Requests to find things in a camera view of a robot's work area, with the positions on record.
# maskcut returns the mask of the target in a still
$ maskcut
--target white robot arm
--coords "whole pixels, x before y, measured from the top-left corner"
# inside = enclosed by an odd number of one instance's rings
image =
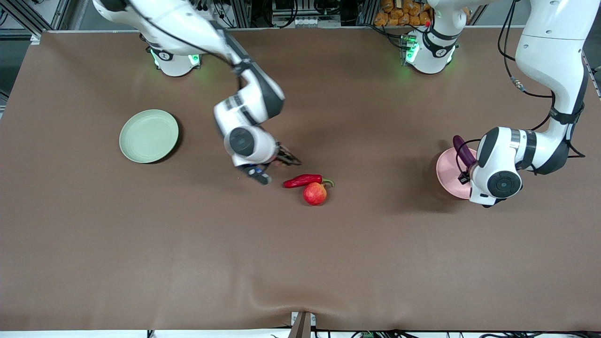
[[[181,76],[194,68],[195,60],[190,55],[210,54],[233,68],[239,84],[240,77],[246,81],[236,94],[214,109],[225,149],[237,168],[259,183],[268,184],[270,177],[264,171],[272,161],[300,164],[260,126],[282,110],[282,89],[219,24],[205,20],[184,0],[93,2],[105,19],[138,29],[167,75]]]
[[[446,46],[452,52],[449,46],[454,46],[454,39],[465,25],[461,8],[490,2],[429,0],[436,10],[436,19],[428,33],[418,41],[426,42],[427,36],[434,35],[432,40],[438,46]],[[522,189],[518,170],[549,174],[562,168],[569,150],[573,149],[574,127],[584,109],[588,74],[582,63],[582,46],[599,8],[599,0],[531,0],[531,4],[532,11],[515,60],[524,74],[551,89],[551,122],[544,132],[494,128],[482,137],[476,159],[470,159],[470,155],[457,149],[469,168],[464,177],[472,186],[469,200],[484,206],[512,197]],[[566,22],[577,24],[565,29]],[[413,66],[424,73],[439,72],[447,60],[436,58],[437,48],[430,49],[427,45],[424,43],[433,53],[420,51]],[[524,91],[517,80],[512,80]]]

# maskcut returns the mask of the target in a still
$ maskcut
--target black cable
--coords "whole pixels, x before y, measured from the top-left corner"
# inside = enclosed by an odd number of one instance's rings
[[[339,2],[338,3],[338,7],[334,7],[334,9],[332,11],[329,11],[329,12],[328,12],[328,9],[326,7],[319,8],[317,6],[318,2],[320,2],[320,0],[313,1],[313,9],[315,9],[315,11],[317,11],[319,14],[321,14],[321,15],[335,15],[335,14],[340,13],[340,8],[341,8],[341,5],[342,5],[342,2]]]
[[[264,0],[263,1],[263,6],[261,7],[261,15],[263,16],[263,20],[265,20],[265,23],[267,24],[267,26],[269,27],[273,27],[273,23],[271,22],[271,19],[269,19],[267,17],[267,13],[265,13],[265,9],[268,5],[268,2],[271,2],[270,0]]]
[[[587,157],[585,154],[579,152],[576,148],[574,148],[571,140],[566,140],[566,143],[567,143],[567,146],[570,149],[572,149],[573,152],[575,152],[577,154],[577,155],[570,155],[570,156],[568,156],[568,158],[585,158],[585,157]]]
[[[217,59],[221,60],[223,63],[225,63],[225,64],[227,64],[228,66],[230,66],[231,68],[233,68],[233,67],[234,67],[234,65],[233,65],[231,62],[229,62],[229,61],[228,61],[226,58],[222,57],[221,55],[218,55],[218,54],[215,54],[215,53],[213,53],[213,52],[210,52],[210,51],[208,51],[208,50],[206,50],[206,49],[204,49],[204,48],[202,48],[202,47],[198,47],[197,45],[195,45],[195,44],[193,44],[193,43],[190,43],[190,42],[188,42],[188,41],[186,41],[186,40],[183,40],[183,39],[181,39],[181,38],[178,38],[177,36],[175,36],[175,35],[171,34],[170,32],[168,32],[168,31],[165,31],[163,28],[159,27],[159,26],[158,26],[156,23],[152,22],[152,20],[150,20],[149,18],[147,18],[145,15],[143,15],[143,14],[142,14],[142,12],[140,12],[140,10],[139,10],[139,9],[137,9],[137,8],[136,8],[134,5],[132,5],[131,3],[130,3],[129,5],[130,5],[130,7],[132,8],[132,10],[133,10],[133,11],[134,11],[134,12],[135,12],[137,15],[141,16],[141,17],[142,17],[142,18],[143,18],[143,19],[144,19],[144,20],[145,20],[147,23],[149,23],[149,24],[150,24],[152,27],[155,27],[156,29],[158,29],[159,31],[161,31],[163,34],[166,34],[166,35],[168,35],[169,37],[171,37],[171,38],[174,38],[174,39],[176,39],[177,41],[179,41],[179,42],[181,42],[181,43],[185,43],[186,45],[188,45],[188,46],[190,46],[190,47],[197,48],[199,51],[202,51],[203,53],[209,54],[209,55],[211,55],[212,57],[215,57],[215,58],[217,58]]]
[[[505,17],[505,22],[503,23],[503,26],[501,27],[501,31],[499,32],[499,39],[497,39],[496,41],[496,48],[497,50],[499,50],[499,53],[501,55],[503,55],[504,58],[508,58],[509,60],[515,61],[516,59],[513,57],[510,57],[509,55],[505,54],[502,50],[501,50],[501,39],[503,38],[503,32],[505,31],[505,27],[507,26],[507,22],[509,22],[509,16],[511,15],[511,9],[513,8],[513,3],[511,3],[511,6],[509,7],[509,11],[507,12],[507,16]]]
[[[539,123],[536,127],[532,128],[532,129],[527,129],[527,130],[529,130],[529,131],[535,131],[535,130],[537,130],[538,128],[542,127],[543,124],[545,124],[547,121],[549,121],[549,117],[550,116],[547,115],[547,117],[545,117],[545,119],[541,123]]]
[[[294,22],[294,20],[296,19],[296,15],[299,12],[299,6],[298,3],[296,3],[296,0],[290,0],[290,19],[288,20],[288,22],[280,27],[280,28],[286,28],[288,26],[290,26],[291,23]]]
[[[517,0],[513,0],[511,2],[511,7],[509,8],[509,12],[507,13],[507,17],[505,18],[505,22],[503,23],[503,27],[501,28],[501,32],[499,33],[499,39],[497,40],[497,49],[499,50],[499,53],[501,53],[501,55],[503,56],[503,63],[505,65],[505,70],[507,71],[507,75],[509,75],[509,78],[511,78],[512,81],[513,81],[513,75],[511,74],[511,71],[509,70],[509,65],[507,64],[507,59],[512,60],[512,61],[516,61],[516,59],[507,55],[507,42],[509,40],[509,30],[511,29],[511,22],[513,21],[513,14],[515,13],[515,10],[516,10],[516,3],[517,3]],[[503,32],[505,31],[506,25],[507,25],[507,32],[505,32],[505,45],[504,45],[503,51],[501,51],[501,37],[503,35]],[[527,91],[525,88],[522,92],[524,94],[532,96],[532,97],[542,97],[545,99],[552,98],[551,95],[532,94],[529,91]]]
[[[418,29],[416,26],[410,25],[410,24],[408,24],[408,23],[405,23],[405,26],[409,26],[409,27],[411,27],[411,28],[415,29],[416,31],[418,31],[418,32],[420,32],[420,33],[422,33],[422,34],[428,33],[428,29],[427,29],[427,28],[426,28],[426,30],[425,30],[425,31],[420,31],[420,30],[419,30],[419,29]]]
[[[378,27],[376,27],[376,26],[374,26],[374,25],[372,25],[372,24],[370,24],[370,23],[362,23],[362,24],[360,24],[359,26],[366,26],[366,27],[370,27],[371,29],[375,30],[376,32],[378,32],[378,33],[379,33],[379,34],[381,34],[381,35],[388,35],[388,36],[390,36],[390,37],[395,37],[395,38],[400,38],[400,37],[401,37],[401,35],[396,35],[396,34],[387,33],[387,32],[384,30],[384,27],[382,27],[382,30],[380,30],[380,29],[378,29]]]
[[[396,48],[403,49],[403,47],[401,47],[400,45],[398,45],[397,43],[395,43],[392,40],[392,37],[386,32],[386,29],[384,28],[384,26],[382,26],[382,31],[384,32],[384,34],[386,34],[386,38],[388,39],[388,42],[390,42]]]
[[[459,169],[460,172],[464,172],[463,170],[461,170],[461,167],[459,166],[459,152],[461,151],[461,149],[469,143],[472,142],[476,142],[476,141],[480,141],[482,140],[481,138],[474,138],[473,140],[469,140],[469,141],[465,141],[464,143],[461,144],[461,146],[459,146],[459,149],[457,149],[457,154],[455,155],[455,161],[457,162],[457,168]]]
[[[369,23],[362,23],[359,26],[367,26],[367,27],[371,27],[371,29],[375,30],[376,32],[378,32],[380,35],[384,35],[387,39],[388,42],[390,42],[393,46],[395,46],[396,48],[399,49],[407,49],[406,47],[400,46],[399,44],[397,44],[396,42],[394,42],[392,39],[393,38],[400,38],[401,35],[397,35],[397,34],[391,34],[386,32],[386,29],[384,28],[384,26],[382,26],[382,30],[379,30],[376,26],[371,25]]]
[[[0,26],[2,26],[6,20],[8,19],[8,13],[5,12],[4,10],[0,9],[0,20],[2,20],[2,22],[0,22]]]
[[[215,0],[214,3],[219,4],[219,6],[221,7],[221,12],[219,14],[219,18],[221,20],[223,20],[230,28],[235,28],[234,24],[231,23],[230,18],[227,16],[227,12],[225,11],[224,3],[222,2],[222,0]]]

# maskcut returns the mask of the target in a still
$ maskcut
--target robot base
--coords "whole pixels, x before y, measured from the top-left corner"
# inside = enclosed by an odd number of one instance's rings
[[[424,74],[436,74],[442,71],[445,66],[451,62],[455,47],[448,52],[445,49],[440,49],[435,52],[440,56],[435,57],[432,54],[432,51],[424,46],[424,38],[421,32],[415,30],[410,32],[409,36],[414,36],[416,42],[413,43],[409,50],[401,53],[401,57],[404,58],[404,64],[410,64],[417,71]]]
[[[188,74],[192,69],[200,69],[202,55],[156,55],[150,52],[154,58],[154,64],[168,76],[178,77]]]
[[[469,151],[472,155],[476,156],[476,151],[474,149],[469,149]],[[455,148],[450,148],[445,150],[440,157],[438,157],[438,161],[436,162],[438,182],[441,183],[442,187],[445,188],[449,194],[463,200],[469,200],[469,193],[472,186],[469,182],[466,184],[461,184],[461,182],[459,182],[458,178],[461,172],[457,168],[456,155],[457,151]],[[461,160],[459,161],[459,165],[461,166],[461,170],[466,170],[466,167]]]

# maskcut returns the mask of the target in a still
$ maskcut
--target cable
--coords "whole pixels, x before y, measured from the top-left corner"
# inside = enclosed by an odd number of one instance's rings
[[[570,155],[570,156],[568,156],[568,158],[585,158],[585,157],[587,157],[585,154],[579,152],[576,148],[574,148],[571,140],[566,140],[566,143],[567,143],[567,146],[570,149],[572,149],[573,152],[575,152],[577,154],[577,155]]]
[[[267,7],[268,2],[270,2],[270,0],[263,1],[263,6],[261,7],[261,15],[263,16],[263,20],[265,20],[265,23],[267,24],[267,26],[273,27],[273,23],[271,22],[271,19],[269,19],[267,17],[267,13],[265,13],[265,8]]]
[[[2,26],[6,22],[6,19],[8,19],[8,13],[5,12],[3,9],[0,9],[0,20],[2,20],[2,22],[0,22],[0,26]]]
[[[294,20],[296,20],[296,15],[299,12],[299,5],[296,2],[296,0],[290,0],[290,19],[288,20],[288,22],[280,27],[280,28],[286,28],[288,26],[290,26],[291,23],[294,22]]]
[[[532,96],[532,97],[542,97],[545,99],[550,99],[550,98],[552,98],[551,95],[532,94],[529,91],[527,91],[526,88],[524,88],[523,85],[516,78],[513,77],[513,75],[511,74],[511,71],[509,70],[509,65],[507,64],[507,59],[516,61],[515,58],[507,55],[507,42],[509,40],[509,30],[511,29],[511,22],[513,21],[513,14],[516,11],[516,3],[517,3],[517,0],[513,0],[511,2],[511,7],[509,8],[509,12],[507,13],[507,17],[505,18],[505,22],[503,23],[501,32],[499,33],[499,39],[497,40],[497,44],[496,44],[497,49],[499,50],[499,53],[501,53],[501,55],[503,56],[503,63],[505,65],[505,70],[507,71],[507,75],[509,75],[509,78],[511,79],[513,84],[521,92],[523,92],[526,95]],[[507,32],[505,32],[505,45],[504,45],[503,51],[501,51],[501,37],[503,35],[503,32],[505,31],[505,26],[507,26]]]
[[[150,20],[149,18],[147,18],[145,15],[143,15],[143,14],[142,14],[142,12],[140,12],[140,10],[139,10],[139,9],[137,9],[137,8],[136,8],[136,7],[135,7],[133,4],[131,4],[131,3],[130,3],[130,4],[129,4],[129,6],[132,8],[132,10],[133,10],[133,11],[134,11],[134,12],[135,12],[137,15],[141,16],[141,17],[142,17],[142,18],[143,18],[143,19],[144,19],[144,20],[145,20],[147,23],[149,23],[149,24],[150,24],[152,27],[154,27],[154,28],[158,29],[159,31],[161,31],[163,34],[166,34],[166,35],[168,35],[169,37],[171,37],[171,38],[174,38],[174,39],[176,39],[177,41],[179,41],[179,42],[181,42],[181,43],[185,43],[186,45],[188,45],[188,46],[190,46],[190,47],[197,48],[199,51],[202,51],[203,53],[209,54],[209,55],[211,55],[212,57],[215,57],[215,58],[217,58],[217,59],[221,60],[223,63],[225,63],[225,64],[227,64],[228,66],[230,66],[231,68],[233,68],[233,67],[234,67],[234,65],[233,65],[233,64],[232,64],[230,61],[228,61],[226,58],[222,57],[221,55],[215,54],[215,53],[213,53],[213,52],[210,52],[210,51],[208,51],[208,50],[206,50],[206,49],[204,49],[204,48],[202,48],[202,47],[198,47],[198,46],[196,46],[196,45],[195,45],[195,44],[193,44],[193,43],[190,43],[190,42],[188,42],[188,41],[186,41],[186,40],[183,40],[183,39],[181,39],[181,38],[178,38],[177,36],[175,36],[175,35],[171,34],[171,33],[170,33],[170,32],[168,32],[168,31],[165,31],[163,28],[159,27],[159,26],[158,26],[156,23],[152,22],[152,20]]]
[[[395,38],[400,38],[400,37],[401,37],[401,35],[396,35],[396,34],[390,34],[390,33],[387,33],[387,32],[384,30],[384,26],[382,26],[382,30],[378,29],[378,27],[376,27],[376,26],[374,26],[374,25],[372,25],[372,24],[370,24],[370,23],[362,23],[362,24],[360,24],[359,26],[371,27],[371,29],[375,30],[376,32],[378,32],[378,33],[379,33],[379,34],[381,34],[381,35],[388,35],[388,36],[390,36],[390,37],[395,37]]]
[[[396,42],[394,42],[393,38],[400,38],[401,35],[396,35],[396,34],[391,34],[386,32],[386,29],[384,28],[384,26],[382,26],[382,30],[379,30],[376,26],[371,25],[369,23],[362,23],[359,26],[367,26],[367,27],[371,27],[371,29],[375,30],[376,32],[378,32],[381,35],[384,35],[387,39],[388,42],[390,42],[393,46],[395,46],[396,48],[399,49],[407,49],[406,47],[400,46],[399,44],[397,44]]]
[[[528,334],[528,332],[525,331],[515,331],[515,332],[503,332],[503,334],[505,334],[504,336],[499,336],[497,334],[492,334],[492,333],[486,333],[483,334],[482,336],[480,336],[480,338],[487,338],[487,337],[493,337],[493,338],[535,338],[537,336],[540,336],[543,333],[547,333],[548,331],[543,331],[543,332],[537,332],[537,333],[532,333],[532,334]]]
[[[315,0],[313,2],[313,9],[315,9],[315,11],[317,11],[319,14],[321,14],[321,15],[334,15],[334,14],[340,13],[340,8],[341,8],[342,2],[338,3],[338,7],[335,7],[332,11],[328,12],[328,9],[326,7],[323,7],[322,9],[320,9],[319,7],[317,7],[317,3],[319,1],[320,0]]]
[[[461,146],[459,146],[459,149],[457,149],[457,154],[455,155],[455,162],[457,162],[457,168],[459,169],[460,172],[464,173],[464,171],[461,170],[461,167],[459,166],[459,152],[461,151],[461,149],[466,144],[469,144],[469,143],[472,143],[472,142],[476,142],[476,141],[480,141],[480,140],[482,140],[482,139],[481,138],[474,138],[473,140],[465,141],[464,143],[461,144]]]
[[[411,28],[415,29],[416,31],[418,31],[418,32],[420,32],[420,33],[422,33],[422,34],[428,33],[428,29],[427,29],[427,28],[426,28],[426,30],[425,30],[425,31],[420,31],[420,30],[419,30],[419,29],[418,29],[416,26],[410,25],[410,24],[408,24],[408,23],[405,23],[405,26],[409,26],[409,27],[411,27]]]
[[[234,24],[231,23],[230,18],[227,16],[227,12],[224,9],[224,3],[222,2],[222,0],[215,0],[215,3],[219,4],[219,6],[221,7],[221,13],[219,14],[219,18],[223,20],[230,28],[235,28]]]

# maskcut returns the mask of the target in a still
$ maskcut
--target brown tablecloth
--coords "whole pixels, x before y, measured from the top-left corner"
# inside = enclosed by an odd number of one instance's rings
[[[436,180],[453,135],[548,112],[513,88],[497,34],[467,29],[426,76],[370,30],[235,33],[287,95],[265,128],[305,163],[271,168],[269,186],[233,168],[215,131],[213,106],[236,90],[226,65],[169,78],[137,34],[45,34],[0,122],[0,329],[277,327],[309,310],[338,330],[601,330],[594,90],[574,140],[586,159],[523,172],[491,209]],[[185,137],[136,164],[118,136],[150,108]],[[281,188],[300,173],[336,181],[324,206]]]

